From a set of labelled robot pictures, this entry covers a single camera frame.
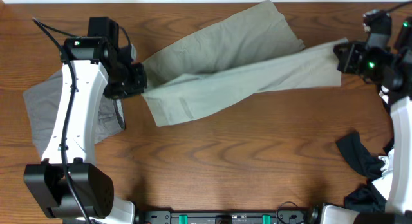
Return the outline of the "white shirt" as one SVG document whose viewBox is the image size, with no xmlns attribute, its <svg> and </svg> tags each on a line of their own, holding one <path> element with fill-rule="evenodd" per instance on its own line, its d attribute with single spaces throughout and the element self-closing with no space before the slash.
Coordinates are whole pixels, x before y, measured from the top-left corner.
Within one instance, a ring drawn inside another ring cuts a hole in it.
<svg viewBox="0 0 412 224">
<path fill-rule="evenodd" d="M 379 96 L 383 101 L 383 105 L 388 114 L 391 113 L 391 108 L 389 106 L 389 96 L 387 93 L 389 90 L 384 86 L 379 88 Z M 381 177 L 373 180 L 372 184 L 379 191 L 379 193 L 388 200 L 391 191 L 392 179 L 393 179 L 393 158 L 394 158 L 394 138 L 392 138 L 386 147 L 384 147 L 384 156 L 379 156 L 378 159 L 384 163 L 380 168 Z"/>
</svg>

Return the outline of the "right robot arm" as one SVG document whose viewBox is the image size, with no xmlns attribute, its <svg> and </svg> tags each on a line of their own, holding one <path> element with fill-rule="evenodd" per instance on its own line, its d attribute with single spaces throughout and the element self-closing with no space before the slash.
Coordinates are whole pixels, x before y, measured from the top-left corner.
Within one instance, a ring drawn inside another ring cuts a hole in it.
<svg viewBox="0 0 412 224">
<path fill-rule="evenodd" d="M 384 212 L 357 212 L 335 205 L 321 205 L 307 214 L 309 223 L 411 223 L 411 18 L 402 24 L 392 52 L 392 18 L 389 10 L 363 15 L 368 38 L 334 46 L 337 69 L 376 84 L 389 107 L 393 123 L 393 157 L 385 180 L 389 188 Z"/>
</svg>

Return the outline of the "black garment with red band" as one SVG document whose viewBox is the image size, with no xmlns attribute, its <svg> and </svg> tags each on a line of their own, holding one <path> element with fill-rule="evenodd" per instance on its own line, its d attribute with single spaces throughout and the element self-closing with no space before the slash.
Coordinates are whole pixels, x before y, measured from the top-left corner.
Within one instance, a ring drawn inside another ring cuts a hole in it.
<svg viewBox="0 0 412 224">
<path fill-rule="evenodd" d="M 335 144 L 346 163 L 367 179 L 367 183 L 360 185 L 344 198 L 344 207 L 357 212 L 383 213 L 387 202 L 382 194 L 384 189 L 377 189 L 373 181 L 383 178 L 389 165 L 389 152 L 393 150 L 394 139 L 383 148 L 383 156 L 373 156 L 362 144 L 356 130 L 338 139 Z"/>
</svg>

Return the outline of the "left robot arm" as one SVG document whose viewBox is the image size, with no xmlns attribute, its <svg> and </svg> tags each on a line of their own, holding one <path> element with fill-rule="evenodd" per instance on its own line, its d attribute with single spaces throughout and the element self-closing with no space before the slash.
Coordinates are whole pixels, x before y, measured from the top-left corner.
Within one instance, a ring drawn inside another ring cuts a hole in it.
<svg viewBox="0 0 412 224">
<path fill-rule="evenodd" d="M 96 165 L 95 128 L 102 98 L 140 95 L 147 75 L 133 45 L 108 17 L 91 17 L 85 36 L 67 34 L 58 45 L 62 93 L 41 162 L 28 164 L 24 182 L 48 218 L 78 223 L 138 223 L 135 205 L 115 196 L 112 179 Z"/>
</svg>

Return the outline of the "khaki shorts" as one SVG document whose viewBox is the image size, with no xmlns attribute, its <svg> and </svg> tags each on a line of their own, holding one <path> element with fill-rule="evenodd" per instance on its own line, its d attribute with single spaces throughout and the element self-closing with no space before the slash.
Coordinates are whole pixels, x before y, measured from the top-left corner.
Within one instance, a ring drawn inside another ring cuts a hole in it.
<svg viewBox="0 0 412 224">
<path fill-rule="evenodd" d="M 157 126 L 205 118 L 268 91 L 339 87 L 333 42 L 306 48 L 273 2 L 194 32 L 144 61 Z"/>
</svg>

